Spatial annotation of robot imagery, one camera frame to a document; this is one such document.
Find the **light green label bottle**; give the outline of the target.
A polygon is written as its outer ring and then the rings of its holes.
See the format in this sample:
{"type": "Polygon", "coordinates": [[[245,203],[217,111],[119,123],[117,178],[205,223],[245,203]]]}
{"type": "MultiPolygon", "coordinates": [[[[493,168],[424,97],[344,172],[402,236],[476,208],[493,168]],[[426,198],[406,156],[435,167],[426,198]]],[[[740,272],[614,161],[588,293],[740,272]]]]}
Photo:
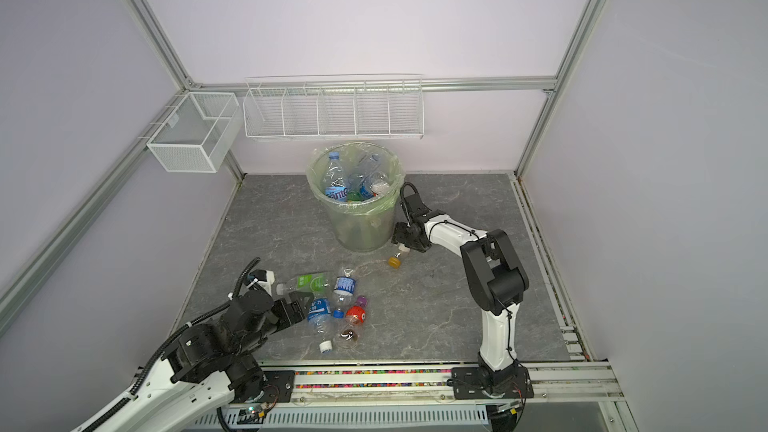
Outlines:
{"type": "Polygon", "coordinates": [[[291,277],[275,285],[277,296],[290,292],[311,292],[315,298],[325,297],[329,291],[329,279],[325,272],[314,272],[291,277]]]}

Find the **orange label bottle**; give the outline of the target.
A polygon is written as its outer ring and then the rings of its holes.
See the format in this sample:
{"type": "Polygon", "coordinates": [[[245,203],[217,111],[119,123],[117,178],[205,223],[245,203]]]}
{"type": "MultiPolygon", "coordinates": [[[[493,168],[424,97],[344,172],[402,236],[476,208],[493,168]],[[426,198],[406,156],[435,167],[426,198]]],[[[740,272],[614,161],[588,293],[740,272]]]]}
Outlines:
{"type": "Polygon", "coordinates": [[[387,264],[394,269],[399,269],[402,266],[403,258],[409,252],[410,249],[406,245],[399,244],[396,253],[388,258],[387,264]]]}

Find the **red cap cola bottle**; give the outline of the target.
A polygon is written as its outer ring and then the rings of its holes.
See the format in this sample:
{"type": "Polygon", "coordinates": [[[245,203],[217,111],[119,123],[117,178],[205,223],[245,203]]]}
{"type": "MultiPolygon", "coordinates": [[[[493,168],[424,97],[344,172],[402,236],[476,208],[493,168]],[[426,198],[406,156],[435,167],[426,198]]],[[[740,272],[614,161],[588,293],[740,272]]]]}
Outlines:
{"type": "Polygon", "coordinates": [[[337,339],[344,346],[354,346],[359,342],[361,329],[366,319],[365,309],[352,306],[345,314],[337,334],[337,339]]]}

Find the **crushed light blue label bottle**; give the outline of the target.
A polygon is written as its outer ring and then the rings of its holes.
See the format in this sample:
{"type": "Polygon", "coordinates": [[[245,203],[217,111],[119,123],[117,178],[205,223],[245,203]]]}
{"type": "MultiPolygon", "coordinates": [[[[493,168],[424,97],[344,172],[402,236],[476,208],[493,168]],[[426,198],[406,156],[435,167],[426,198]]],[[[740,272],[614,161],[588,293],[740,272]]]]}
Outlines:
{"type": "Polygon", "coordinates": [[[336,151],[328,154],[328,166],[323,178],[323,189],[328,198],[337,202],[347,201],[346,174],[341,164],[340,154],[336,151]]]}

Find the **dark green soda bottle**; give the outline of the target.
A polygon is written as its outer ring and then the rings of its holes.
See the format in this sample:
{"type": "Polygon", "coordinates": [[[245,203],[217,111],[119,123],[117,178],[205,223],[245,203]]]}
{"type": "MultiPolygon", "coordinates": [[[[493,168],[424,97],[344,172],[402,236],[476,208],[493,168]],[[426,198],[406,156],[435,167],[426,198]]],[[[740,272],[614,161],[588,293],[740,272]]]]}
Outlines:
{"type": "Polygon", "coordinates": [[[362,202],[363,198],[362,198],[362,196],[360,195],[359,192],[349,191],[348,194],[347,194],[347,201],[348,202],[362,202]]]}

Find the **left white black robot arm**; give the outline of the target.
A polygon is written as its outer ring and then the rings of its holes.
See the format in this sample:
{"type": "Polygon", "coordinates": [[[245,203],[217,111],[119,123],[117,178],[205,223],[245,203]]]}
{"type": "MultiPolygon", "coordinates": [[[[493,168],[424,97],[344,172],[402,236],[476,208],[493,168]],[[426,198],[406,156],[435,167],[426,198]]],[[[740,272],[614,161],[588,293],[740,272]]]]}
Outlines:
{"type": "Polygon", "coordinates": [[[172,332],[131,385],[80,430],[182,431],[211,411],[227,429],[230,404],[262,420],[289,401],[293,378],[264,371],[254,353],[271,335],[302,324],[314,296],[276,284],[258,264],[248,263],[223,304],[172,332]]]}

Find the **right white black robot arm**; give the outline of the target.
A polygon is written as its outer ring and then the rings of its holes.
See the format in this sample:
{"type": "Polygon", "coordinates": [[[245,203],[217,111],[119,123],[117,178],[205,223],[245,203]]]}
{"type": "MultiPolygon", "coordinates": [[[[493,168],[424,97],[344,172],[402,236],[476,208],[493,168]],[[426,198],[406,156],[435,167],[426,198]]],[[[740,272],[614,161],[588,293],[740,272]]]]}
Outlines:
{"type": "Polygon", "coordinates": [[[426,252],[440,246],[462,260],[470,294],[483,311],[478,364],[452,369],[449,385],[460,400],[518,399],[534,396],[528,369],[515,350],[515,322],[530,281],[506,232],[485,231],[427,207],[414,184],[399,191],[405,217],[392,242],[426,252]]]}

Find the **green-lined mesh waste bin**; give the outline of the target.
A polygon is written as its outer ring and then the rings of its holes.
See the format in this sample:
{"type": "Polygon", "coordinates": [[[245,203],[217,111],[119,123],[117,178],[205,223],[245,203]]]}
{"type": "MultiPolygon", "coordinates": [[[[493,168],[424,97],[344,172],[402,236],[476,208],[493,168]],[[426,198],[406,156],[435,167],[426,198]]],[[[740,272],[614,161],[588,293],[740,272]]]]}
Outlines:
{"type": "Polygon", "coordinates": [[[392,237],[395,207],[405,171],[400,159],[389,149],[370,142],[347,142],[314,152],[306,170],[306,177],[314,196],[325,208],[337,240],[354,252],[371,252],[385,245],[392,237]],[[323,189],[323,178],[328,166],[328,154],[336,151],[349,188],[353,167],[365,153],[378,153],[385,161],[383,171],[388,183],[377,181],[373,188],[376,196],[362,202],[337,202],[328,198],[323,189]]]}

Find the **blue label bottle blue cap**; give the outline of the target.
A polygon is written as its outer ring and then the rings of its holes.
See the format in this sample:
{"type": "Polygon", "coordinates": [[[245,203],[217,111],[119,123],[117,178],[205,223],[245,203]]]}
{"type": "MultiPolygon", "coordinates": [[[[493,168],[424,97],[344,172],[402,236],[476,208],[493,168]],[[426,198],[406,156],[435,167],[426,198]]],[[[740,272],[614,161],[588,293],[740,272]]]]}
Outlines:
{"type": "Polygon", "coordinates": [[[355,296],[356,284],[354,270],[351,268],[344,268],[336,277],[331,294],[331,314],[334,318],[343,318],[351,307],[355,296]]]}

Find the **small white mesh basket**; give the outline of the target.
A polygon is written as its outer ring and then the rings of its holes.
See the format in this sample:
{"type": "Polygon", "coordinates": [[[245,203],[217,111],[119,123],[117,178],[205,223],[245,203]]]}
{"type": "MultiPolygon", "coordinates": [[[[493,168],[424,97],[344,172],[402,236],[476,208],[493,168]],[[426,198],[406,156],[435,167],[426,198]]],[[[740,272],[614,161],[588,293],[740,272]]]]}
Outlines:
{"type": "Polygon", "coordinates": [[[233,93],[189,92],[175,105],[147,146],[173,173],[216,173],[244,122],[233,93]]]}

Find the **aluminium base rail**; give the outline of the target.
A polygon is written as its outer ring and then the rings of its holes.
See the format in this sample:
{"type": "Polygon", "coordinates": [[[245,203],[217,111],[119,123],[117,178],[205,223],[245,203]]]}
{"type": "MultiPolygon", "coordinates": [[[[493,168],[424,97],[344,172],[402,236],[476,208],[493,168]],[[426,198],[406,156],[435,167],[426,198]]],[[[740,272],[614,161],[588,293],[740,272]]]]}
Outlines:
{"type": "Polygon", "coordinates": [[[131,386],[121,396],[129,405],[152,412],[163,406],[187,406],[192,418],[217,407],[243,404],[383,407],[468,402],[504,406],[625,399],[606,362],[543,362],[526,367],[527,374],[493,392],[482,384],[478,367],[464,363],[271,365],[257,375],[254,390],[239,397],[223,372],[198,383],[173,383],[170,367],[159,364],[140,387],[131,386]]]}

